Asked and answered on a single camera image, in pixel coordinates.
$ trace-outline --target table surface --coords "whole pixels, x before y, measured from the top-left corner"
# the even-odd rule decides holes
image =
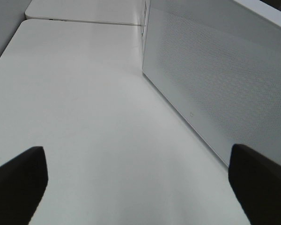
[[[43,146],[30,224],[248,225],[227,168],[141,71],[137,26],[27,20],[0,58],[0,165]]]
[[[32,0],[28,19],[140,24],[143,0]]]

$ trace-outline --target white surface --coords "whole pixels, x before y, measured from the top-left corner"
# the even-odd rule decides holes
[[[32,0],[27,19],[140,24],[143,0]]]
[[[0,0],[0,56],[10,39],[25,20],[25,10],[31,0]]]
[[[141,72],[139,27],[28,20],[0,59],[0,165],[44,146],[31,225],[248,225],[219,160]]]

